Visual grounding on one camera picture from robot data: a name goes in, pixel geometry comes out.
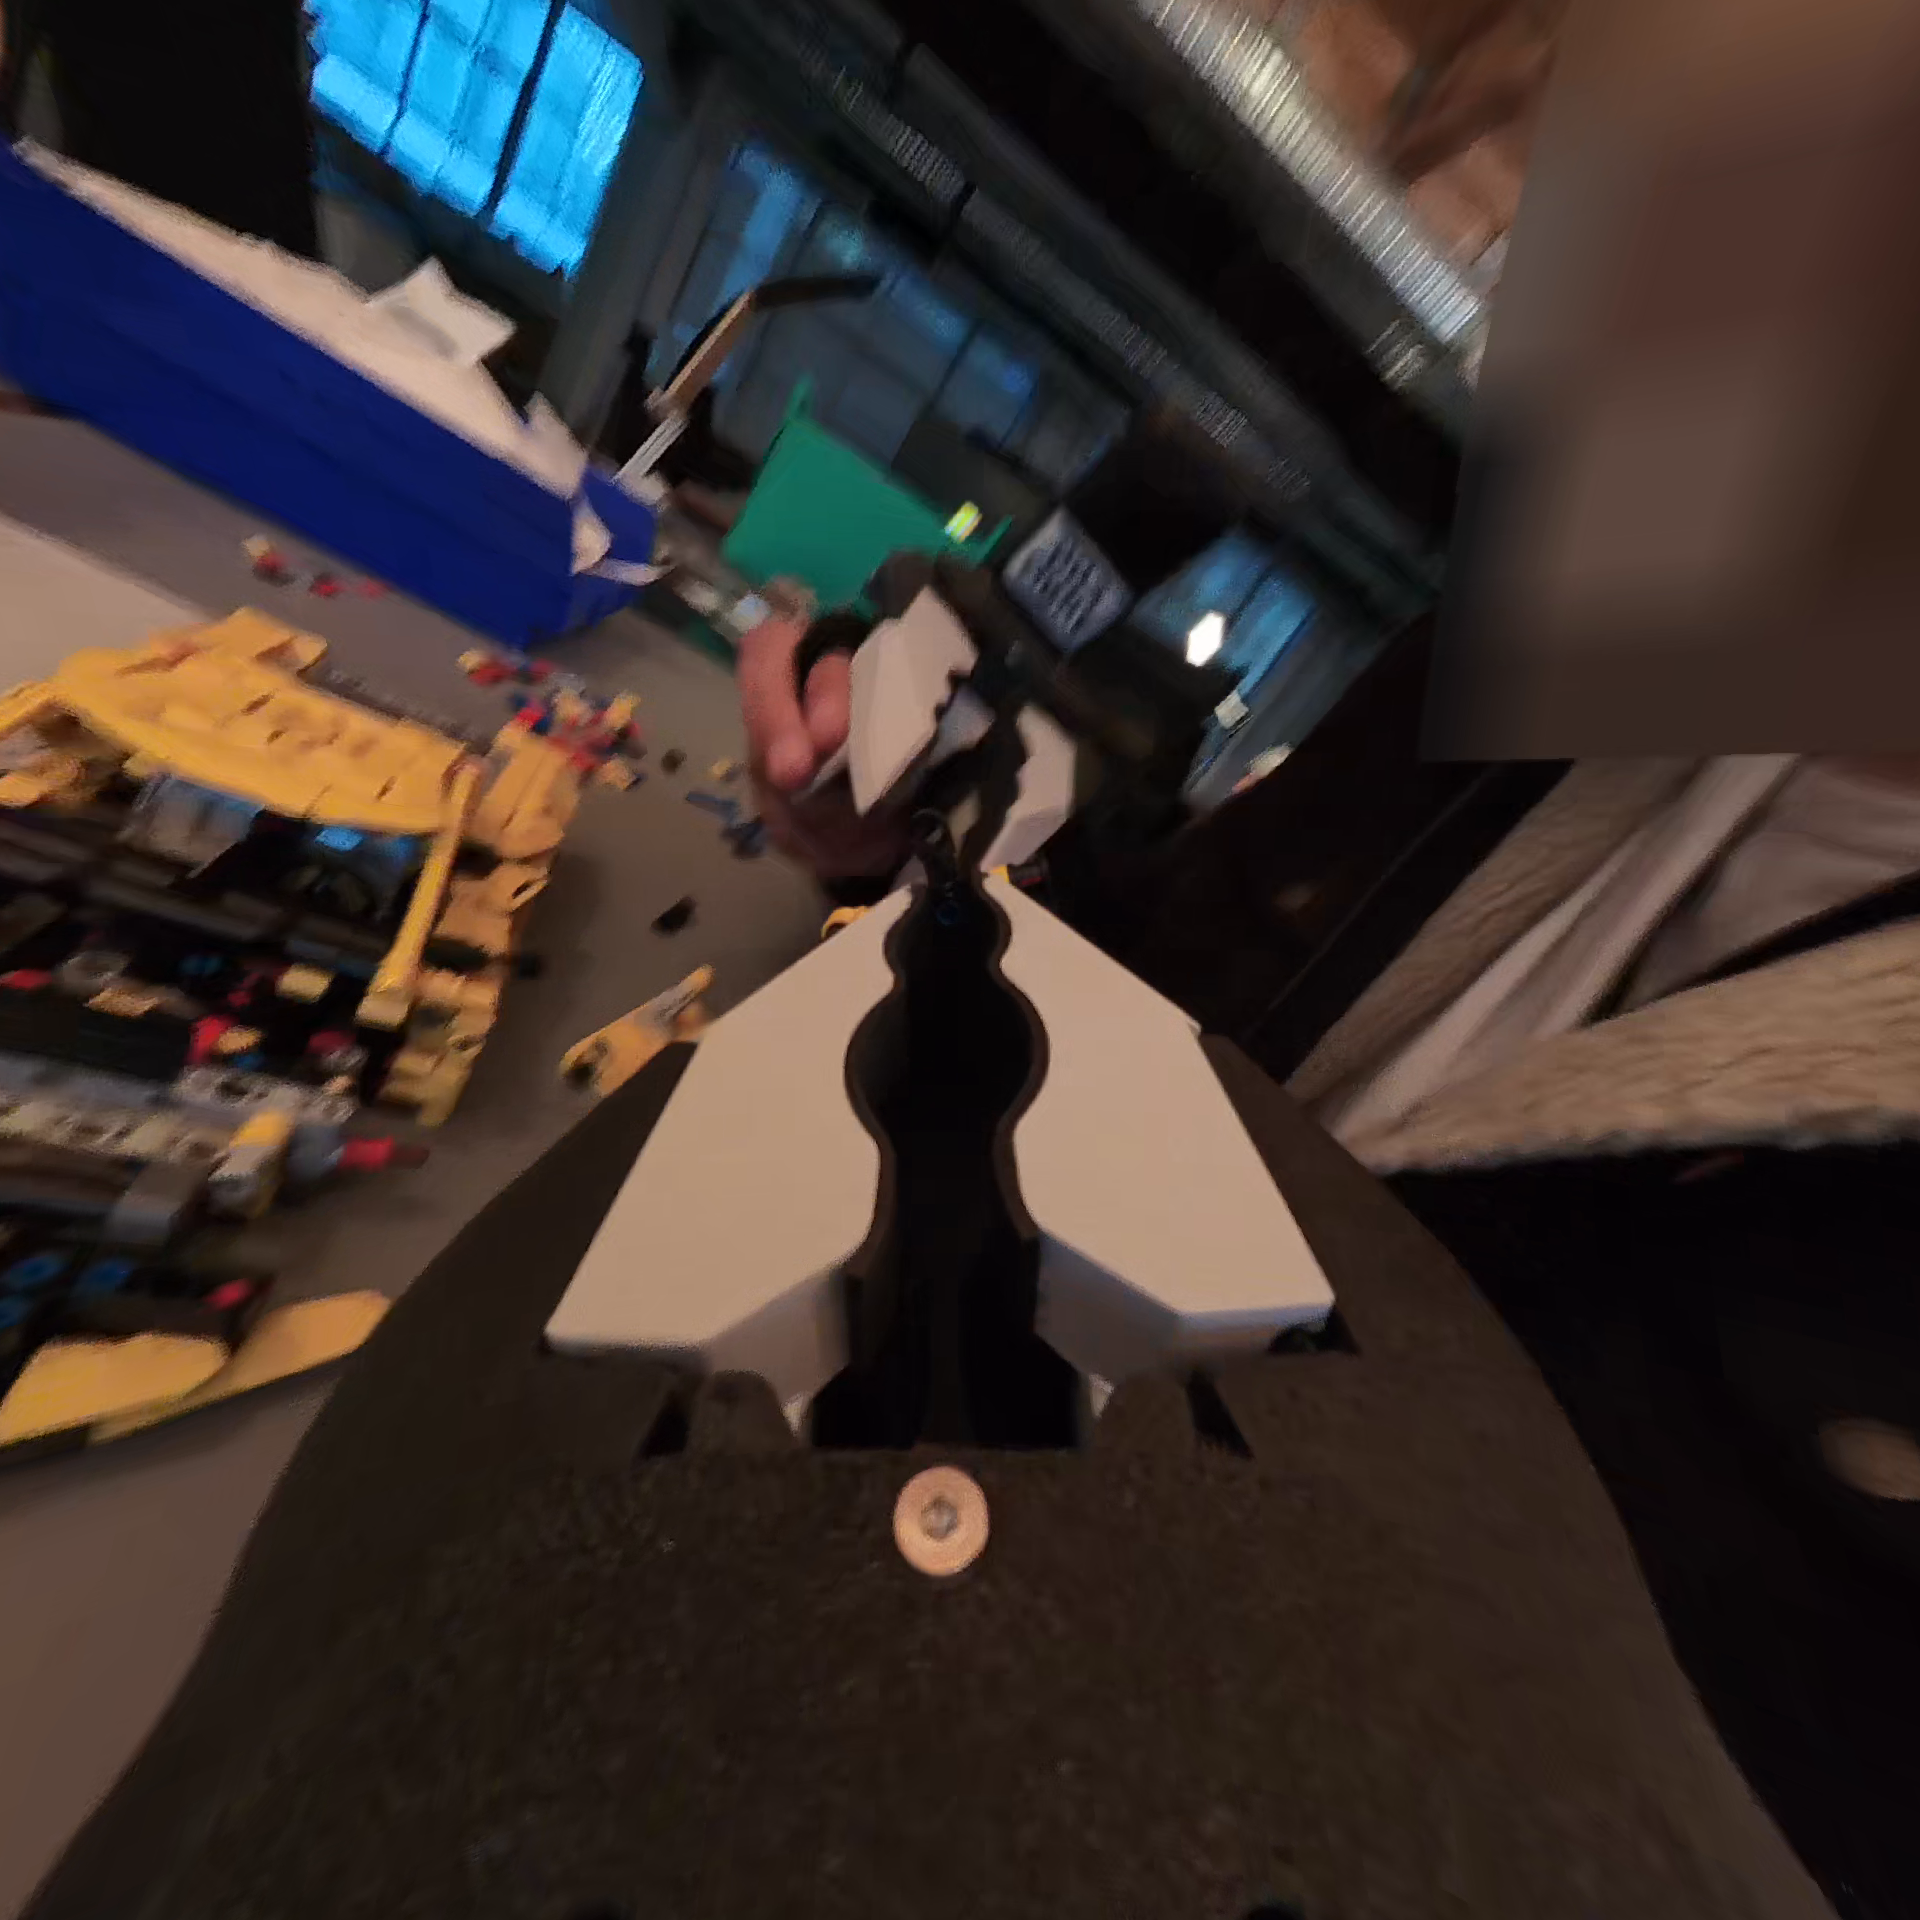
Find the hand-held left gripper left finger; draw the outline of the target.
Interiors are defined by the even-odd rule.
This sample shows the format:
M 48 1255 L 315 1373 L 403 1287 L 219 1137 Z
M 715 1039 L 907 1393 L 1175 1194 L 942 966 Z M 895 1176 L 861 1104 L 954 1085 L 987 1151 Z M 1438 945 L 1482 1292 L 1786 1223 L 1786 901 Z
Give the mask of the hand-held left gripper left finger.
M 636 1353 L 763 1381 L 791 1426 L 847 1365 L 839 1272 L 869 1236 L 880 1148 L 847 1090 L 895 986 L 894 892 L 695 1042 L 543 1322 L 556 1353 Z

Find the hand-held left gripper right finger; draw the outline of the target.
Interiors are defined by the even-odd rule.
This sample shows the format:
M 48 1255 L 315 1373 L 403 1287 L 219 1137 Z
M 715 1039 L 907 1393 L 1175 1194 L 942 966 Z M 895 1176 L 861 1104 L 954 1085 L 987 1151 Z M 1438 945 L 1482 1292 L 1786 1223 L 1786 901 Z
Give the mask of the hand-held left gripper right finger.
M 987 1156 L 1083 1444 L 1116 1386 L 1324 1333 L 1336 1298 L 1200 1024 L 1007 878 L 976 893 L 1010 1017 Z

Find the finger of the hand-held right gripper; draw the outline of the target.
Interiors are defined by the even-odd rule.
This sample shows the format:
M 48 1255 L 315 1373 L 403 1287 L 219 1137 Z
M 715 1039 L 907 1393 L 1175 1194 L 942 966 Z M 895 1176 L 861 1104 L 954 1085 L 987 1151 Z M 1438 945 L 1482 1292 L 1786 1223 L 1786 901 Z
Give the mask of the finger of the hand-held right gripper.
M 1026 704 L 990 734 L 990 772 L 979 788 L 971 868 L 1016 868 L 1067 825 L 1080 772 L 1079 743 L 1052 713 Z
M 987 734 L 981 650 L 935 586 L 860 641 L 847 680 L 846 776 L 860 815 L 903 805 L 930 769 Z

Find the small yellow brick subassembly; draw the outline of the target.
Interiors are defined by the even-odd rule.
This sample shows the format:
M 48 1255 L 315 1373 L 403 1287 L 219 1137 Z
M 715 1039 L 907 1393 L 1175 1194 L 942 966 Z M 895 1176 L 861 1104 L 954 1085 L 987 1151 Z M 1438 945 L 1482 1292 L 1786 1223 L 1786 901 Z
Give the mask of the small yellow brick subassembly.
M 607 1096 L 672 1045 L 698 1042 L 712 1021 L 706 996 L 712 966 L 698 966 L 674 986 L 595 1028 L 560 1058 L 560 1080 L 587 1096 Z

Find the pile of coloured brick pins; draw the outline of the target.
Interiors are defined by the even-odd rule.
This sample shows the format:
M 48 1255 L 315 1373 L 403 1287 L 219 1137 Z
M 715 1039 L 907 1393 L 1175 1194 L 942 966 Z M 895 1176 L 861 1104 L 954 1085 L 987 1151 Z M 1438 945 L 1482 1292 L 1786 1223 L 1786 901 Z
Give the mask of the pile of coloured brick pins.
M 650 776 L 672 781 L 685 805 L 709 814 L 733 858 L 763 854 L 765 830 L 750 798 L 746 759 L 720 757 L 695 775 L 680 745 L 652 745 L 638 692 L 606 692 L 560 662 L 501 641 L 460 650 L 456 668 L 466 682 L 504 704 L 501 726 L 486 741 L 494 775 L 476 814 L 501 856 L 510 832 L 551 826 L 562 836 L 586 790 L 631 792 Z

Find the yellow brick car model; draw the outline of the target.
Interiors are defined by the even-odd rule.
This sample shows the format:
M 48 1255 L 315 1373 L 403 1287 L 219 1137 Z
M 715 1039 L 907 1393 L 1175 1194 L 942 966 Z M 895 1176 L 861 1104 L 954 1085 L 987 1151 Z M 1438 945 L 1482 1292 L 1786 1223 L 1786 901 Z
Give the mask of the yellow brick car model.
M 423 1166 L 533 969 L 574 817 L 499 854 L 486 738 L 326 650 L 243 608 L 4 692 L 7 1465 L 354 1353 L 387 1304 L 244 1241 Z

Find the black-headed desk lamp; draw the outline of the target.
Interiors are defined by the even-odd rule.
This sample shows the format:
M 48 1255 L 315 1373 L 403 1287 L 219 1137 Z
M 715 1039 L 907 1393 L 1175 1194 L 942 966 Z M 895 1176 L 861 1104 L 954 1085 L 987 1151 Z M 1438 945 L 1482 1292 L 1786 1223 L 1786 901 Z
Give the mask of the black-headed desk lamp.
M 880 280 L 877 271 L 828 271 L 763 278 L 746 287 L 695 334 L 662 384 L 643 384 L 634 406 L 624 400 L 614 405 L 614 449 L 622 457 L 612 477 L 626 490 L 640 490 L 643 476 L 658 468 L 666 453 L 685 436 L 698 400 L 757 319 L 791 306 L 869 300 Z

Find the grey desk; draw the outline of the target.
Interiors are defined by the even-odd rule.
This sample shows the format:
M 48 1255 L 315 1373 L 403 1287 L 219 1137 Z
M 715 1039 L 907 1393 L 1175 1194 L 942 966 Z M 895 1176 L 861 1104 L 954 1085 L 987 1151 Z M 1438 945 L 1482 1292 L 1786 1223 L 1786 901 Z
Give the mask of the grey desk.
M 362 568 L 79 422 L 4 416 L 2 481 L 4 516 L 205 614 L 255 606 L 317 632 L 373 692 L 486 734 L 504 713 L 460 673 L 461 624 L 399 592 L 328 602 L 254 582 L 247 535 Z M 638 692 L 652 745 L 680 745 L 695 775 L 743 753 L 730 669 L 650 616 L 612 614 L 556 656 L 602 689 Z M 272 1239 L 282 1288 L 403 1292 L 581 1113 L 557 1078 L 566 1045 L 700 965 L 715 969 L 712 1002 L 732 1006 L 811 944 L 814 904 L 776 856 L 733 858 L 672 781 L 592 790 L 530 925 L 541 973 L 510 989 L 460 1110 L 428 1134 L 428 1162 L 290 1210 Z M 288 1383 L 4 1471 L 8 1878 L 32 1878 L 136 1751 L 325 1401 L 325 1383 Z

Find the person's right hand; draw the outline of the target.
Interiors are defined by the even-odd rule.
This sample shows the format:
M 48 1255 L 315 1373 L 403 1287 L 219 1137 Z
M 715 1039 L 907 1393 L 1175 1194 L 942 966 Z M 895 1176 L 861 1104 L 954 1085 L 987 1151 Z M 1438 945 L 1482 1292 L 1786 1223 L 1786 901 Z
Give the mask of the person's right hand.
M 735 694 L 762 825 L 772 847 L 843 903 L 882 895 L 904 864 L 904 817 L 861 814 L 824 781 L 847 745 L 851 656 L 810 646 L 811 618 L 771 612 L 735 646 Z

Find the green board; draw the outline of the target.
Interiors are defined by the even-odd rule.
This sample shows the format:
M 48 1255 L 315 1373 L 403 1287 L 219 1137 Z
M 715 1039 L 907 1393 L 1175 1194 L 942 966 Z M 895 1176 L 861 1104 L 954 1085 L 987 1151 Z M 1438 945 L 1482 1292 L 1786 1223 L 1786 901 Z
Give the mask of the green board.
M 986 520 L 974 501 L 927 504 L 819 422 L 802 376 L 718 550 L 757 590 L 788 580 L 810 590 L 816 609 L 874 609 L 869 584 L 882 561 L 986 561 L 1013 526 L 1013 516 Z

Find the large glass partition window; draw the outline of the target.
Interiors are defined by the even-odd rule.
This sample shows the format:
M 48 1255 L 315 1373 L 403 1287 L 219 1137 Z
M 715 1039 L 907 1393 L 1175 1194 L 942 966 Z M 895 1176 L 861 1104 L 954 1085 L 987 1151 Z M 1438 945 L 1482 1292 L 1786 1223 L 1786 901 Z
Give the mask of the large glass partition window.
M 746 287 L 828 271 L 882 280 L 869 300 L 757 319 L 701 396 L 715 453 L 748 468 L 711 481 L 735 511 L 802 376 L 819 422 L 927 504 L 948 511 L 974 501 L 986 520 L 1013 516 L 996 559 L 1140 413 L 966 265 L 916 257 L 877 220 L 757 141 L 733 143 L 718 175 L 658 338 L 658 369 Z M 1334 575 L 1254 509 L 1154 586 L 1139 624 L 1163 654 L 1228 687 L 1194 762 L 1205 788 L 1302 748 L 1374 649 Z

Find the black pipe bundle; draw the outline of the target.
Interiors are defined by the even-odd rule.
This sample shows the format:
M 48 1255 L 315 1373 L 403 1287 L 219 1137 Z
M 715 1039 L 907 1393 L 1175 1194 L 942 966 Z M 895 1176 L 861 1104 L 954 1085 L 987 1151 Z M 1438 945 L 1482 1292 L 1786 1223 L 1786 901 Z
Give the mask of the black pipe bundle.
M 926 257 L 960 254 L 1111 384 L 1189 413 L 1266 519 L 1438 575 L 1455 358 L 1154 5 L 667 5 Z

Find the person's legs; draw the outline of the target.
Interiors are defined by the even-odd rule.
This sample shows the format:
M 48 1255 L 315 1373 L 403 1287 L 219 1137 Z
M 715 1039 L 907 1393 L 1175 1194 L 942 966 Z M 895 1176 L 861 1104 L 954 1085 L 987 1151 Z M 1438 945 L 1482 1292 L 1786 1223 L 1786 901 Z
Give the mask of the person's legs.
M 1386 1181 L 1541 1367 L 1813 1878 L 1916 1914 L 1916 1144 Z

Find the white printed paper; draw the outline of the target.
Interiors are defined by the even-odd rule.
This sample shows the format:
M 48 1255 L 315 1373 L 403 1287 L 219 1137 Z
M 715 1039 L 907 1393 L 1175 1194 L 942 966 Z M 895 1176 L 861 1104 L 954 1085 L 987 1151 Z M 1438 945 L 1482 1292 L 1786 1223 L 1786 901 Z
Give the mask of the white printed paper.
M 38 141 L 4 143 L 4 160 L 21 162 L 35 186 L 52 192 L 55 215 L 85 208 L 103 232 L 180 269 L 195 293 L 244 306 L 564 498 L 576 574 L 634 586 L 662 578 L 666 567 L 653 557 L 656 502 L 614 480 L 612 508 L 640 513 L 638 535 L 614 535 L 612 511 L 587 501 L 587 481 L 606 480 L 587 447 L 541 396 L 516 406 L 486 368 L 486 357 L 512 341 L 515 324 L 461 294 L 436 257 L 368 294 L 335 269 L 204 220 Z

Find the small red black brick cluster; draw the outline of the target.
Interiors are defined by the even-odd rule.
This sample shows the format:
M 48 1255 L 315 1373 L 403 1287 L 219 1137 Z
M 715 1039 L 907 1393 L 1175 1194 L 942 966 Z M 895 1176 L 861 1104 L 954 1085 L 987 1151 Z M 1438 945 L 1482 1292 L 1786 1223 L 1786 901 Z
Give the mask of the small red black brick cluster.
M 255 584 L 268 584 L 278 592 L 296 592 L 328 602 L 388 602 L 396 598 L 388 582 L 347 567 L 304 559 L 290 545 L 269 535 L 244 535 L 238 548 L 244 554 L 247 575 Z

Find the blue plastic bin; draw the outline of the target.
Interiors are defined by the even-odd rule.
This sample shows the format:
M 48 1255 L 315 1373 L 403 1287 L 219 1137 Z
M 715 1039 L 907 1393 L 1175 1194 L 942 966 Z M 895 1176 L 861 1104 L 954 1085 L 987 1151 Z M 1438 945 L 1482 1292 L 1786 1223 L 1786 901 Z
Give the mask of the blue plastic bin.
M 2 361 L 22 393 L 494 640 L 533 649 L 629 602 L 634 584 L 572 568 L 564 498 L 50 200 L 2 156 Z M 603 476 L 587 501 L 636 536 Z

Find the blue-lit paned window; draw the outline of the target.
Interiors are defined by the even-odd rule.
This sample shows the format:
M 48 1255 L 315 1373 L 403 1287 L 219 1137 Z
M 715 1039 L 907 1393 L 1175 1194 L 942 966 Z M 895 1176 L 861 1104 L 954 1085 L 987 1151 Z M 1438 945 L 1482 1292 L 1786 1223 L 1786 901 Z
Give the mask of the blue-lit paned window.
M 430 200 L 574 280 L 645 85 L 607 5 L 307 5 L 311 97 Z

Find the silver air duct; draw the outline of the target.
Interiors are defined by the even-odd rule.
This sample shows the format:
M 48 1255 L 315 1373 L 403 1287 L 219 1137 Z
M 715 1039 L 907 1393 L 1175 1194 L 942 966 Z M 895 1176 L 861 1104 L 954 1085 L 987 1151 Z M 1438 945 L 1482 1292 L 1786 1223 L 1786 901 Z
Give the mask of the silver air duct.
M 1131 1 L 1128 8 L 1395 296 L 1413 341 L 1380 338 L 1370 350 L 1387 382 L 1406 388 L 1439 368 L 1477 388 L 1485 293 L 1439 247 L 1406 186 L 1362 156 L 1283 36 L 1242 5 Z

